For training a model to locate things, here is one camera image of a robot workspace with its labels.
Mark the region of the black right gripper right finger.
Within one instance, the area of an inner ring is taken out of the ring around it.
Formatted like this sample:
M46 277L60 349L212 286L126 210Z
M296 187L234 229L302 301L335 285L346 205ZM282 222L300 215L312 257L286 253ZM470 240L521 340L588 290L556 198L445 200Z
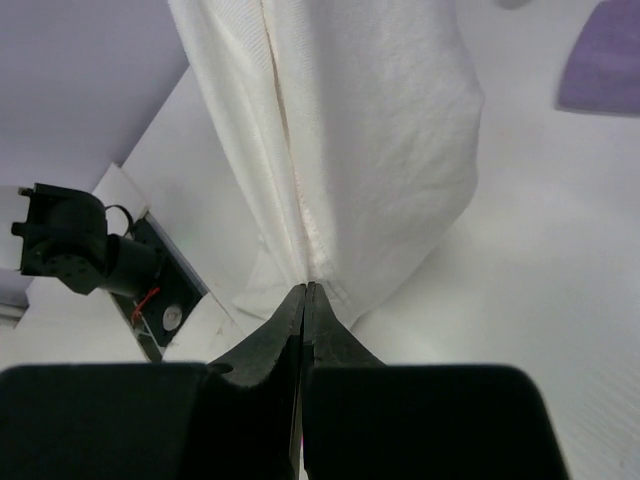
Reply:
M323 286L307 285L303 312L302 431L304 469L310 479L342 479L360 457L359 432L371 408L359 388L384 366L339 321Z

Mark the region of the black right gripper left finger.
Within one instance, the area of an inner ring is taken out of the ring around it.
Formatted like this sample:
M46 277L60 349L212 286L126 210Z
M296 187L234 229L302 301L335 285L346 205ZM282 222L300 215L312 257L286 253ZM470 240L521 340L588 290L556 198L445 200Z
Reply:
M299 477L300 377L306 287L210 364L205 397L216 479Z

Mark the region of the white t shirt red print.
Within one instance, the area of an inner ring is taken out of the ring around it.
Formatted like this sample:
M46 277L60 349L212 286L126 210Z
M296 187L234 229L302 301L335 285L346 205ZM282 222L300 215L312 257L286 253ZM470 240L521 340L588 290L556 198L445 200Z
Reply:
M450 1L174 1L262 247L241 312L318 282L352 325L468 206L483 94Z

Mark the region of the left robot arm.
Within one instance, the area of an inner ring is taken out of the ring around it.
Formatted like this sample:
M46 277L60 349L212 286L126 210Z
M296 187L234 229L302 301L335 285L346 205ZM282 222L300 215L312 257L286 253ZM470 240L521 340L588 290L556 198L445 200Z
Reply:
M154 247L108 232L107 208L80 190L36 184L1 188L1 268L60 280L72 292L136 298L159 277Z

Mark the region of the purple t shirt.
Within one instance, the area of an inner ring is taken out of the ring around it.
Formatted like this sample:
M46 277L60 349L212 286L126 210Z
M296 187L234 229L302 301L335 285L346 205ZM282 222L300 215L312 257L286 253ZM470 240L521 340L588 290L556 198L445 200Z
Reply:
M639 3L602 1L568 56L557 105L570 111L639 114Z

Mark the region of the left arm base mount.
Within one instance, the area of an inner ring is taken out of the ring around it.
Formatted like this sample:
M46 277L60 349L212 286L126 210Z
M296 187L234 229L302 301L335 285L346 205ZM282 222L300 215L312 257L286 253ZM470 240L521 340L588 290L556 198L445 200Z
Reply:
M150 288L137 298L115 293L110 297L146 359L160 363L207 289L151 214L133 224L129 237L154 248L161 257L161 268Z

